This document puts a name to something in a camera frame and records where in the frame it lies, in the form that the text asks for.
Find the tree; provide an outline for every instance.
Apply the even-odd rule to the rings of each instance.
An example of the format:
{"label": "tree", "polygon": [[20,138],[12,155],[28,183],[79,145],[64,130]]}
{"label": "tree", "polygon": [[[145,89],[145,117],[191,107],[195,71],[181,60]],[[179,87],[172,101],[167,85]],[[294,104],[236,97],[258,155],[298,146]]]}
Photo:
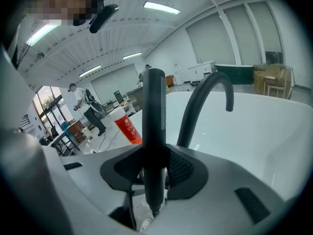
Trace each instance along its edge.
{"label": "tree", "polygon": [[43,108],[47,109],[49,107],[49,104],[54,100],[53,96],[49,96],[43,101]]}

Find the fluorescent light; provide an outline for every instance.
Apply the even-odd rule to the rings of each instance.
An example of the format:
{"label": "fluorescent light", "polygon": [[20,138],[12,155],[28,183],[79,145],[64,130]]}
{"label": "fluorescent light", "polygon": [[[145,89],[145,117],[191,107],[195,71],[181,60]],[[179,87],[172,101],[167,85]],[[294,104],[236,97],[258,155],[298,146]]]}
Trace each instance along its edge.
{"label": "fluorescent light", "polygon": [[44,35],[48,34],[50,31],[52,31],[57,26],[58,25],[45,25],[40,30],[38,30],[34,35],[32,35],[26,43],[29,46],[35,45]]}
{"label": "fluorescent light", "polygon": [[171,7],[168,7],[168,6],[165,6],[165,5],[161,5],[161,4],[157,4],[157,3],[154,3],[154,2],[145,2],[143,7],[148,8],[148,9],[162,10],[162,11],[173,13],[173,14],[176,14],[176,15],[180,13],[180,10],[176,10],[176,9],[171,8]]}
{"label": "fluorescent light", "polygon": [[84,75],[86,75],[86,74],[88,74],[88,73],[90,73],[90,72],[92,72],[92,71],[94,71],[94,70],[96,70],[98,68],[101,68],[101,66],[99,65],[99,66],[97,66],[95,68],[92,68],[91,70],[88,70],[88,71],[84,72],[83,74],[79,75],[79,77],[82,77],[82,76],[84,76]]}
{"label": "fluorescent light", "polygon": [[136,54],[133,54],[133,55],[129,55],[129,56],[123,57],[123,59],[131,58],[131,57],[136,57],[136,56],[139,56],[139,55],[141,55],[141,54],[142,54],[142,52],[139,52],[139,53],[136,53]]}

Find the concrete floor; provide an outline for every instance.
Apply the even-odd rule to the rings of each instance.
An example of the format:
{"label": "concrete floor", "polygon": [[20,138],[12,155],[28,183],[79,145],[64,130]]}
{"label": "concrete floor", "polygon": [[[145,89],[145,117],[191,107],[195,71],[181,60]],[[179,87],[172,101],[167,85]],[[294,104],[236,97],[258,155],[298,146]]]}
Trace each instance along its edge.
{"label": "concrete floor", "polygon": [[[249,93],[254,94],[253,85],[234,85],[234,92],[236,93]],[[182,92],[182,91],[193,91],[196,87],[192,87],[190,84],[183,84],[180,86],[173,86],[170,87],[167,90],[168,93],[172,92]],[[224,88],[222,85],[217,85],[213,91],[224,91]],[[310,93],[302,90],[294,88],[291,100],[302,102],[305,104],[310,105],[313,107],[313,100],[310,96]],[[111,120],[110,116],[106,116],[102,119],[103,124],[106,126],[107,130],[104,135],[98,137],[98,129],[94,128],[91,130],[91,133],[93,134],[94,138],[91,140],[90,143],[87,141],[82,142],[79,145],[79,148],[84,154],[88,154],[91,149],[94,149],[96,152],[104,152],[106,150],[116,149],[120,148],[126,145],[130,145],[130,142],[126,139],[126,137],[119,131],[116,124]],[[133,209],[134,209],[134,215],[137,223],[137,231],[140,230],[141,223],[149,218],[153,219],[151,210],[149,209],[149,205],[147,204],[145,200],[145,195],[136,196],[133,197]]]}

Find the faucet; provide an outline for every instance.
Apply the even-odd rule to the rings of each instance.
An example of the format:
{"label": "faucet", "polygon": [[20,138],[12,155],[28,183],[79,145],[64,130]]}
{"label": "faucet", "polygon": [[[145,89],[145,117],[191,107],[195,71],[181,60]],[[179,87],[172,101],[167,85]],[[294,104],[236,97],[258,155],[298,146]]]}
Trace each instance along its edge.
{"label": "faucet", "polygon": [[192,93],[182,118],[177,145],[189,148],[197,121],[211,90],[217,84],[223,84],[226,93],[226,110],[232,112],[234,108],[234,89],[228,76],[221,72],[214,72],[205,77]]}

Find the bathtub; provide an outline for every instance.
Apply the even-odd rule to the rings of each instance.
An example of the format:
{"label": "bathtub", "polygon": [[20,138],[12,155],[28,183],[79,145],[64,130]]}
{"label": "bathtub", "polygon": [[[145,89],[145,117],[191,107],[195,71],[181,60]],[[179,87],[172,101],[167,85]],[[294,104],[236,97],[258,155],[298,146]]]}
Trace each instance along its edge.
{"label": "bathtub", "polygon": [[232,84],[253,84],[252,65],[226,65],[214,64],[219,72],[225,73]]}
{"label": "bathtub", "polygon": [[[192,92],[166,97],[166,142],[176,144]],[[285,99],[235,93],[234,111],[225,93],[211,92],[190,144],[197,151],[231,160],[270,186],[284,200],[296,196],[312,169],[313,108]],[[131,116],[142,134],[142,112]]]}

